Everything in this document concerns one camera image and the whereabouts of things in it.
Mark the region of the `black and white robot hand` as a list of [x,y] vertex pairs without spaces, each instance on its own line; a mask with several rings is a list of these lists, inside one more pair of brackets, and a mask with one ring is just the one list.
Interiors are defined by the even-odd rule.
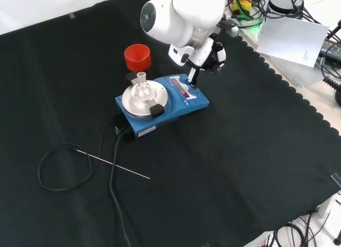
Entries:
[[226,60],[224,46],[210,37],[197,50],[191,46],[179,48],[171,44],[168,55],[178,66],[188,64],[191,67],[187,79],[184,80],[185,84],[191,86],[197,85],[200,71],[209,70],[211,73],[216,73],[224,67]]

